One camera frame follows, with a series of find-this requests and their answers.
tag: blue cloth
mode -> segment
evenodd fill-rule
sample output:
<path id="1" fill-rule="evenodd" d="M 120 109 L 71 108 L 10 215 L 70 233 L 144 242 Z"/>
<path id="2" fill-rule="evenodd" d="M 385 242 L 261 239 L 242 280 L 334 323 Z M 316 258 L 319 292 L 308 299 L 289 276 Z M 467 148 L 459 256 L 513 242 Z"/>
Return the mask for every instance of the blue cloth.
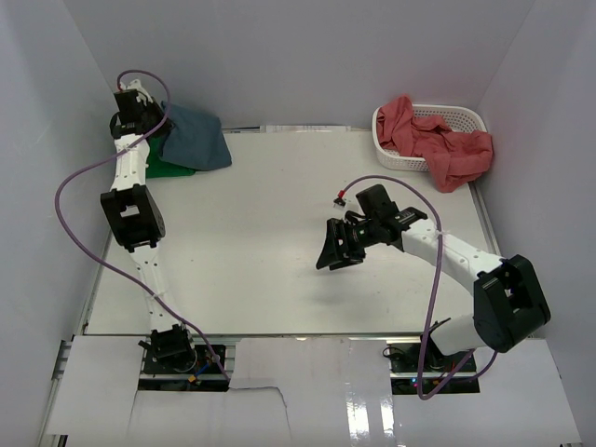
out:
<path id="1" fill-rule="evenodd" d="M 197 170 L 227 168 L 232 164 L 220 118 L 172 104 L 169 119 L 174 129 L 159 154 L 162 161 Z"/>

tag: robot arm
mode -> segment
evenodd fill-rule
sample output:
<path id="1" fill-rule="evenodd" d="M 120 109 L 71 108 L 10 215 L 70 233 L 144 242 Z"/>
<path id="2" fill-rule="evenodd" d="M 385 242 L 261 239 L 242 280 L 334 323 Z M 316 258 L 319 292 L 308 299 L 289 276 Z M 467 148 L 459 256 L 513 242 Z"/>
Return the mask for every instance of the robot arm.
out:
<path id="1" fill-rule="evenodd" d="M 327 221 L 317 269 L 360 264 L 366 256 L 364 249 L 377 243 L 436 263 L 439 232 L 423 212 L 399 211 L 380 184 L 356 197 L 364 215 L 348 211 L 343 220 Z M 534 268 L 520 255 L 502 259 L 444 235 L 441 271 L 472 294 L 474 313 L 451 318 L 430 334 L 430 349 L 439 355 L 483 345 L 507 352 L 550 320 Z"/>
<path id="2" fill-rule="evenodd" d="M 119 112 L 112 117 L 110 131 L 117 152 L 124 151 L 143 134 L 154 128 L 164 114 L 154 99 L 134 80 L 115 93 Z M 172 128 L 166 123 L 151 138 L 158 138 Z M 145 185 L 149 142 L 143 140 L 116 160 L 115 178 L 110 191 L 102 194 L 101 203 L 115 241 L 124 247 L 135 263 L 141 281 L 154 291 L 175 313 L 180 314 L 161 274 L 159 240 L 166 227 L 159 208 Z M 151 325 L 151 344 L 141 342 L 163 365 L 185 370 L 195 361 L 190 333 L 177 319 L 144 293 Z"/>

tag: white tabletop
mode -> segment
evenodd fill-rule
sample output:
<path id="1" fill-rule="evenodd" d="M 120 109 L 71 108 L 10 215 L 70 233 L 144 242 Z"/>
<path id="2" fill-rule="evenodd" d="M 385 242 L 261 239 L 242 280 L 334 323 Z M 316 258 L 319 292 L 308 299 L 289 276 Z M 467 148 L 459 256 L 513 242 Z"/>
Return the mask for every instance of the white tabletop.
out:
<path id="1" fill-rule="evenodd" d="M 386 246 L 336 272 L 315 262 L 325 222 L 342 213 L 337 192 L 366 174 L 397 176 L 438 209 L 443 226 L 486 250 L 467 186 L 436 190 L 427 173 L 383 168 L 370 132 L 243 133 L 225 136 L 231 168 L 147 184 L 166 222 L 161 264 L 184 316 L 211 334 L 387 333 L 423 328 L 434 267 Z M 360 183 L 347 198 L 378 182 Z M 386 185 L 400 208 L 427 211 L 404 188 Z M 111 244 L 107 261 L 135 274 Z M 471 296 L 443 277 L 435 319 L 472 311 Z M 142 291 L 102 272 L 87 333 L 148 333 Z"/>

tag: laundry basket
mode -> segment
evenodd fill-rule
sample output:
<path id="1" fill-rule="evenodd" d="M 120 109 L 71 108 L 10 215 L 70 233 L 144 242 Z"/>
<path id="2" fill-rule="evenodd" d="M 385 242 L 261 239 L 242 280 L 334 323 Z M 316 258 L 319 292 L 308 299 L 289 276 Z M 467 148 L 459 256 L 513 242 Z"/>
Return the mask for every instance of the laundry basket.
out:
<path id="1" fill-rule="evenodd" d="M 374 147 L 376 147 L 376 157 L 379 159 L 379 162 L 389 169 L 427 172 L 428 164 L 423 158 L 400 156 L 397 151 L 381 147 L 376 134 L 376 116 L 379 113 L 379 109 L 376 109 L 374 114 L 372 114 L 372 140 L 374 141 Z M 479 115 L 466 107 L 413 104 L 413 114 L 415 116 L 441 115 L 449 127 L 456 132 L 471 133 L 474 130 L 486 131 L 486 127 Z"/>

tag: pink cloth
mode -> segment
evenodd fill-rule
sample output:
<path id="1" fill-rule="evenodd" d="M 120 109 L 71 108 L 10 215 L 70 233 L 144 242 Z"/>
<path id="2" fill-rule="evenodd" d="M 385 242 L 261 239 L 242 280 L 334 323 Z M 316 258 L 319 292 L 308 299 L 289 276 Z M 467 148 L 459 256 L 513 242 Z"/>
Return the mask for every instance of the pink cloth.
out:
<path id="1" fill-rule="evenodd" d="M 379 109 L 376 133 L 384 149 L 398 151 L 401 156 L 423 157 L 442 193 L 478 179 L 493 160 L 490 133 L 454 132 L 439 115 L 416 118 L 405 95 Z"/>

